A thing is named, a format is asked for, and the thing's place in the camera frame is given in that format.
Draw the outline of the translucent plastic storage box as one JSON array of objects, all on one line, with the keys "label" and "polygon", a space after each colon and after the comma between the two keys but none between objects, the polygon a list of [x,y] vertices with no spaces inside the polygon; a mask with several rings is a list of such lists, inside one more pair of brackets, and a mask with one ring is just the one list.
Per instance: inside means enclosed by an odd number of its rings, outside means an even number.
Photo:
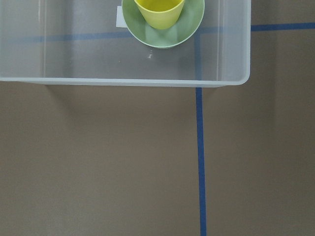
[{"label": "translucent plastic storage box", "polygon": [[0,79],[45,85],[217,88],[250,76],[249,0],[204,0],[197,31],[158,49],[126,27],[122,0],[3,0]]}]

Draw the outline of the yellow plastic cup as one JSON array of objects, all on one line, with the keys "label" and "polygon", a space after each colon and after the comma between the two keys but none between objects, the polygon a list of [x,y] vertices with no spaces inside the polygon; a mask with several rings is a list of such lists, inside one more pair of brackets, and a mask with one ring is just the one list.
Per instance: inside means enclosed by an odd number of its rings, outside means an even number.
[{"label": "yellow plastic cup", "polygon": [[135,0],[145,21],[153,28],[165,30],[179,19],[184,8],[184,0]]}]

